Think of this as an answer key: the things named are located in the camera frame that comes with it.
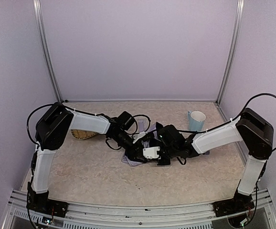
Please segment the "light blue ceramic mug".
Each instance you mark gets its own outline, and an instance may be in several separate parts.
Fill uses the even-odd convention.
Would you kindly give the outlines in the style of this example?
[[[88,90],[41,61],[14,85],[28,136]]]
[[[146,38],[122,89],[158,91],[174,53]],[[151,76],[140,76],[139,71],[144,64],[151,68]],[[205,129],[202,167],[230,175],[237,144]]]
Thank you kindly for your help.
[[[190,131],[201,131],[206,120],[206,115],[200,111],[189,111],[188,121]]]

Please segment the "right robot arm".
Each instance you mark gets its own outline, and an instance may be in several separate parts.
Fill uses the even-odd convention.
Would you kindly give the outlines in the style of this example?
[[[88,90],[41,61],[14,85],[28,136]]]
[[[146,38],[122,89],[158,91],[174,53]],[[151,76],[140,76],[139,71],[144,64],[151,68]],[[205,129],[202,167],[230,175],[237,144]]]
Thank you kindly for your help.
[[[272,125],[250,108],[225,124],[203,133],[192,133],[185,138],[173,125],[157,131],[167,158],[180,157],[184,160],[198,157],[213,149],[242,142],[249,151],[244,173],[234,196],[213,203],[217,217],[227,216],[253,209],[252,193],[265,170],[273,150],[274,129]]]

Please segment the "front aluminium rail base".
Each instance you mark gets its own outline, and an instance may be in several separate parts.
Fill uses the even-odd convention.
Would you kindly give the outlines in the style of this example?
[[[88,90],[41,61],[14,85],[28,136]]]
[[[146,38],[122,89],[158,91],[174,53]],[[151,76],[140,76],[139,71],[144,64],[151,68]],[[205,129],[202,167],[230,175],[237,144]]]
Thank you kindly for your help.
[[[276,210],[266,189],[257,193],[257,213],[245,229],[276,229]],[[244,214],[216,217],[213,204],[125,207],[70,202],[65,218],[53,217],[49,229],[210,229],[216,220]],[[26,193],[13,190],[6,206],[1,229],[11,228],[15,217],[29,223]]]

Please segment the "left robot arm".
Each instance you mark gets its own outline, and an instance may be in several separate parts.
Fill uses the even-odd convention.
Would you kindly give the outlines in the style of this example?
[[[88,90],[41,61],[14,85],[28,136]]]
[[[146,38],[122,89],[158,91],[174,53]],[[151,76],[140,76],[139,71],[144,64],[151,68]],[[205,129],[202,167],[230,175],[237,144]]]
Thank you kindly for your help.
[[[31,161],[32,177],[28,182],[28,210],[52,214],[65,214],[68,204],[49,199],[49,173],[53,157],[63,145],[70,129],[91,131],[105,135],[106,141],[114,140],[119,148],[125,150],[126,157],[134,162],[146,163],[143,155],[144,145],[133,139],[127,131],[136,124],[134,116],[124,111],[118,117],[105,114],[92,114],[75,110],[62,103],[47,105],[48,110],[36,123],[35,152]]]

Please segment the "left aluminium frame post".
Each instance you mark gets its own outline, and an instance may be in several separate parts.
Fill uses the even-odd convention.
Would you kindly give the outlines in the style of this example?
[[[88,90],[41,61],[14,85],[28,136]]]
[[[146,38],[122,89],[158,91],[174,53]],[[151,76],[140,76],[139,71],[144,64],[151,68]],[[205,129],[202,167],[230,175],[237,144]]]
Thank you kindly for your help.
[[[45,59],[45,64],[48,70],[49,79],[53,88],[53,93],[58,102],[62,102],[62,94],[55,76],[55,72],[53,69],[53,63],[50,56],[49,46],[46,39],[46,33],[45,33],[45,26],[44,21],[42,17],[42,8],[41,8],[41,1],[40,0],[33,0],[33,7],[34,7],[34,14],[36,18],[38,33],[40,36],[40,42],[42,47],[42,52]]]

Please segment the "aluminium frame post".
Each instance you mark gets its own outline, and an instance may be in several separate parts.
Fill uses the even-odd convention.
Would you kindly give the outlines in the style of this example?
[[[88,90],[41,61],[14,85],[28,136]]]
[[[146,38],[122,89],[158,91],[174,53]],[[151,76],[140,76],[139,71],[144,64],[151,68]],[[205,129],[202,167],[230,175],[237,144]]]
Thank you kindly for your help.
[[[45,64],[48,70],[49,79],[53,88],[53,93],[58,102],[62,102],[62,94],[55,76],[55,72],[53,69],[53,63],[50,56],[49,46],[46,39],[46,33],[45,33],[45,26],[44,21],[42,17],[42,8],[41,8],[41,1],[40,0],[33,0],[33,7],[34,7],[34,14],[36,18],[38,33],[40,36],[40,42],[42,47],[42,52],[45,59]]]
[[[230,72],[232,69],[232,64],[233,64],[234,55],[236,52],[236,46],[237,46],[237,42],[238,42],[238,36],[240,33],[240,28],[241,28],[241,22],[242,22],[243,11],[244,11],[244,3],[245,3],[244,0],[237,1],[231,44],[230,44],[230,48],[229,48],[229,52],[228,52],[228,56],[227,56],[226,66],[224,69],[223,79],[222,79],[221,86],[220,86],[220,89],[219,89],[219,92],[217,95],[217,99],[216,99],[216,104],[218,106],[221,106],[221,104],[222,104],[223,97],[226,92],[228,81],[230,78]]]

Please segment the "woven bamboo tray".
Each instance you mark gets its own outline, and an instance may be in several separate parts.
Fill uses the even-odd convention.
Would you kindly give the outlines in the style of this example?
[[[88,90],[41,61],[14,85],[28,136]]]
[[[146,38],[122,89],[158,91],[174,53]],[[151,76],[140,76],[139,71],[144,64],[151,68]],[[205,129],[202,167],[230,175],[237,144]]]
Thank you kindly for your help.
[[[97,135],[96,132],[71,129],[71,134],[76,140],[87,140]]]

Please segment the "lilac folding umbrella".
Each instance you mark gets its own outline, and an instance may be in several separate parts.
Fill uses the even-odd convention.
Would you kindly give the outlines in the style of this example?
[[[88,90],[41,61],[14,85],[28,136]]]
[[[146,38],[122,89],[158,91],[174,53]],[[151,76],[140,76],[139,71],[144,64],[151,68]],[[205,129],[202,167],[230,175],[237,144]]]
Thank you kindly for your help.
[[[188,158],[198,157],[199,153],[193,148],[193,138],[198,131],[178,130],[174,125],[163,126],[155,124],[155,128],[125,150],[125,156],[134,162],[146,164],[156,161],[158,166],[169,166],[172,159],[177,159],[181,165]]]

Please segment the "right aluminium frame post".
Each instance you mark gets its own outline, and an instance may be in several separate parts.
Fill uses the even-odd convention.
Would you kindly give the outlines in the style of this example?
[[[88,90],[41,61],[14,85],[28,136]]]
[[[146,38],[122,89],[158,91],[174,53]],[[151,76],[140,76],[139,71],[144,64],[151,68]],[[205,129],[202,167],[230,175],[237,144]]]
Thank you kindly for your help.
[[[230,48],[229,48],[229,52],[228,52],[228,56],[227,56],[226,66],[224,69],[223,79],[222,79],[221,86],[220,86],[220,89],[219,89],[219,92],[217,95],[217,99],[216,99],[216,104],[218,106],[221,106],[221,104],[222,104],[223,97],[226,92],[228,81],[230,78],[230,72],[232,69],[232,64],[233,64],[234,55],[236,52],[236,46],[237,46],[237,42],[238,42],[238,36],[240,33],[240,28],[241,28],[241,22],[242,22],[243,11],[244,11],[244,3],[245,3],[244,0],[237,1],[231,44],[230,44]]]

